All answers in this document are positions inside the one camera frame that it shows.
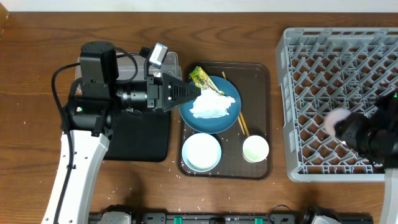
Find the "yellow green snack wrapper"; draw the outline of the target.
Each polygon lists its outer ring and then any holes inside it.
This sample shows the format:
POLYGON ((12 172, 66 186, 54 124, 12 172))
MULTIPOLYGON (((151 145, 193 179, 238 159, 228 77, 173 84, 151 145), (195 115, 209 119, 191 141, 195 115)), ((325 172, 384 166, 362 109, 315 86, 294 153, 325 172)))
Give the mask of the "yellow green snack wrapper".
POLYGON ((195 67, 189 76, 193 80, 195 86, 199 87, 201 90, 211 89, 218 94, 224 95, 224 92, 215 85, 212 79, 201 67, 195 67))

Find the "white napkin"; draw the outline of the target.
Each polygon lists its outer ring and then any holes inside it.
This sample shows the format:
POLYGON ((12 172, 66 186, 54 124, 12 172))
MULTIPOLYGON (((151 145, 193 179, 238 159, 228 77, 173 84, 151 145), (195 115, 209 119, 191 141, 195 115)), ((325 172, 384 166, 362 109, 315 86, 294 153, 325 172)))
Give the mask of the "white napkin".
POLYGON ((219 94, 208 88, 201 91, 201 95, 193 102, 190 112, 194 118, 220 118, 229 115, 228 109, 235 102, 233 97, 219 94))

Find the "pink cup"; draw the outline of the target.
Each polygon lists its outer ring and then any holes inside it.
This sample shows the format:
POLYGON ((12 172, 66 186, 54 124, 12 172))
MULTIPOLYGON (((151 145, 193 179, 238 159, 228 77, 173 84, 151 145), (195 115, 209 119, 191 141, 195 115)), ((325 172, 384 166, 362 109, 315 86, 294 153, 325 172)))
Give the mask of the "pink cup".
POLYGON ((328 113, 323 121, 327 134, 334 137, 336 134, 335 125, 340 121, 345 120, 350 114, 351 111, 346 108, 337 108, 328 113))

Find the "dark blue plate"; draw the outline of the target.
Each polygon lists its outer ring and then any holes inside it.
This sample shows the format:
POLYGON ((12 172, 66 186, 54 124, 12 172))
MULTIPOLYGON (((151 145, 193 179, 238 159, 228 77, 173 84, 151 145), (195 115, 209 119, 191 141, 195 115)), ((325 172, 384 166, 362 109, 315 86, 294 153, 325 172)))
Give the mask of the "dark blue plate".
POLYGON ((197 132, 216 134, 226 131, 238 120, 241 112, 241 97, 235 86, 223 77, 210 76, 214 84, 227 96, 234 98, 235 102, 228 108, 228 115, 219 118, 195 118, 190 111, 193 108, 193 101, 179 107, 180 115, 185 124, 197 132))

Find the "wooden chopstick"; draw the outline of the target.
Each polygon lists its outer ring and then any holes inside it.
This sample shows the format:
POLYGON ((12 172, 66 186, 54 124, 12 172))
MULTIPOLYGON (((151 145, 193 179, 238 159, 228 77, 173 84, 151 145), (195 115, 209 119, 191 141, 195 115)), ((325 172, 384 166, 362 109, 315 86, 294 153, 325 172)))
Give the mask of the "wooden chopstick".
POLYGON ((249 137, 249 136, 250 136, 250 133, 249 133, 248 127, 247 127, 247 125, 246 125, 246 122, 245 122, 245 120, 244 120, 243 114, 242 114, 242 119, 243 119, 243 125, 244 125, 245 130, 246 130, 246 136, 249 137))
MULTIPOLYGON (((222 71, 221 74, 222 74, 223 78, 224 78, 225 80, 227 80, 226 75, 225 75, 225 72, 222 71)), ((242 119, 242 114, 241 114, 241 113, 239 113, 238 122, 239 122, 239 125, 240 125, 240 127, 241 127, 241 131, 243 132, 243 135, 246 135, 246 130, 245 130, 245 127, 244 127, 244 125, 243 125, 243 119, 242 119)))

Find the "light blue rice bowl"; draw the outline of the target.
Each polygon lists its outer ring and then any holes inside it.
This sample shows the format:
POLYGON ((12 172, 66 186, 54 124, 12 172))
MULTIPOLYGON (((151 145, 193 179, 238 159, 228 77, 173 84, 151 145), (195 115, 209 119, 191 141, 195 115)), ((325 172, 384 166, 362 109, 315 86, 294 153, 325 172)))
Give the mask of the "light blue rice bowl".
POLYGON ((182 160, 195 172, 208 172, 221 160, 221 145, 210 134, 193 134, 182 146, 182 160))

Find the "white green cup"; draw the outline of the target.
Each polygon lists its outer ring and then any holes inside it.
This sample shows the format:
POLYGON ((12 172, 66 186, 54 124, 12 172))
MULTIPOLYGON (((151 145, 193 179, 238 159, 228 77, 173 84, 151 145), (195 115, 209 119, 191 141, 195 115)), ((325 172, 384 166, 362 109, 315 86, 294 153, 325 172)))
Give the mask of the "white green cup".
POLYGON ((261 136, 249 136, 243 142, 243 158, 249 163, 264 161, 267 159, 269 153, 269 144, 261 136))

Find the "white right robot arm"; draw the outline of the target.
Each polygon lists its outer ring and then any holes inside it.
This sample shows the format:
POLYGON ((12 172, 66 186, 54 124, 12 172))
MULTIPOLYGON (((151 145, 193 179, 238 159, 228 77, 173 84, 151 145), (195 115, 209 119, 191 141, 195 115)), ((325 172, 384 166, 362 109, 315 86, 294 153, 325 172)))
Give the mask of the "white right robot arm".
POLYGON ((397 90, 380 97, 377 111, 366 117, 361 113, 336 110, 330 114, 337 119, 330 135, 360 156, 382 164, 385 172, 385 192, 381 223, 397 223, 397 90))

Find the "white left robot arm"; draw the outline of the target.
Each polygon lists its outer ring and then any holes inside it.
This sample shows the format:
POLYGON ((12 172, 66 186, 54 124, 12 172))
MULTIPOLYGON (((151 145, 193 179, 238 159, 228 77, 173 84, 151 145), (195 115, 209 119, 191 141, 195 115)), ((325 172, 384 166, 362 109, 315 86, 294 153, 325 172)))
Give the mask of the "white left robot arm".
POLYGON ((88 42, 81 47, 76 63, 81 77, 70 88, 67 103, 58 105, 62 119, 61 155, 43 218, 44 223, 86 223, 96 178, 109 145, 115 139, 129 139, 131 121, 146 113, 166 113, 197 98, 198 87, 161 73, 168 48, 155 44, 143 47, 142 80, 136 75, 119 78, 118 59, 135 54, 107 41, 88 42))

